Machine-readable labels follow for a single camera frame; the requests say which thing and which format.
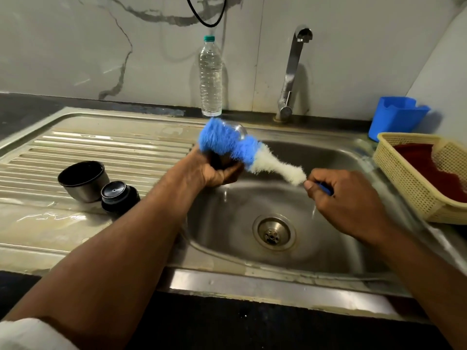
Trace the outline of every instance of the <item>forearm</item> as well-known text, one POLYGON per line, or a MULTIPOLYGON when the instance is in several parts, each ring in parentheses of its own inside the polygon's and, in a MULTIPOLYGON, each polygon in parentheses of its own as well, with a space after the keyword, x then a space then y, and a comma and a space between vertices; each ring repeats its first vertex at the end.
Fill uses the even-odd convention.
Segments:
POLYGON ((467 277, 397 227, 376 250, 455 349, 467 347, 467 277))
POLYGON ((6 316, 49 322, 78 347, 123 347, 202 179, 181 161, 133 209, 73 250, 6 316))

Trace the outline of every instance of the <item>white sleeve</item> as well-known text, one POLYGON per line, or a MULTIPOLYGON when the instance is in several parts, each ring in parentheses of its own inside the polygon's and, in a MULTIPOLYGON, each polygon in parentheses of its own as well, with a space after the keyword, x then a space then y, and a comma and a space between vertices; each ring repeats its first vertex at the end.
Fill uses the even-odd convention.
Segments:
POLYGON ((78 350, 49 324, 36 318, 0 322, 0 350, 78 350))

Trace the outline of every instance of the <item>transparent bottle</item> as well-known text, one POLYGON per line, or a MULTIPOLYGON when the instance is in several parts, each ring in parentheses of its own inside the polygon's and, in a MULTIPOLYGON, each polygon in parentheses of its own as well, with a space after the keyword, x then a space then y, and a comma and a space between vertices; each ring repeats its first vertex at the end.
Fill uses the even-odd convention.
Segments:
POLYGON ((204 37, 205 46, 198 59, 201 111, 207 117, 222 114, 222 57, 214 40, 213 35, 204 37))

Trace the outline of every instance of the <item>faucet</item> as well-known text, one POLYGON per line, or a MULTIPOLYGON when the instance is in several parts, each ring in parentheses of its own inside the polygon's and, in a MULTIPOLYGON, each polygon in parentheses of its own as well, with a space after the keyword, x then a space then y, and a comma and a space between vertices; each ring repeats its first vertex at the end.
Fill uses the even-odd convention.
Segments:
POLYGON ((289 107, 289 100, 292 94, 298 60, 300 60, 303 43, 308 43, 312 39, 313 33, 307 26, 301 25, 295 29, 292 46, 290 48, 289 61, 287 62, 287 69, 285 70, 284 85, 279 100, 277 101, 277 114, 274 117, 274 121, 276 122, 286 123, 292 115, 292 108, 289 107))

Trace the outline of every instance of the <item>gray marble vein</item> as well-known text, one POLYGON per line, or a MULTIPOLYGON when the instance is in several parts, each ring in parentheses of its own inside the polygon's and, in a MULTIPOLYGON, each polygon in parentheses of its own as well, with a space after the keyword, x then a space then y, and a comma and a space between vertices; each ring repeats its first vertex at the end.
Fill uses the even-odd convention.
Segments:
MULTIPOLYGON (((120 0, 112 0, 114 3, 122 7, 125 11, 131 13, 133 16, 138 17, 146 22, 152 23, 159 23, 165 22, 170 25, 179 26, 179 27, 187 27, 199 23, 198 19, 193 15, 190 17, 180 17, 180 16, 165 16, 162 14, 160 10, 145 10, 145 11, 137 11, 133 9, 131 6, 125 6, 120 0)), ((224 2, 221 1, 218 4, 210 5, 209 0, 202 0, 201 4, 203 5, 202 11, 198 12, 198 15, 203 20, 208 20, 214 17, 215 15, 219 15, 222 11, 222 7, 224 6, 224 2)), ((228 0, 227 6, 225 7, 226 10, 235 6, 241 5, 243 0, 228 0)))
POLYGON ((117 94, 120 93, 121 89, 123 88, 123 81, 125 79, 126 63, 128 62, 128 58, 130 57, 130 54, 133 52, 133 44, 131 43, 130 38, 125 33, 125 31, 120 26, 120 24, 118 23, 117 18, 110 11, 108 12, 112 16, 112 18, 115 20, 115 24, 117 25, 117 27, 120 28, 121 32, 125 35, 126 39, 128 40, 128 43, 130 44, 130 51, 128 51, 128 53, 126 54, 125 60, 123 61, 123 64, 121 64, 120 76, 118 78, 117 84, 111 89, 106 89, 106 90, 99 92, 99 96, 98 96, 99 99, 106 99, 107 96, 116 96, 117 94))

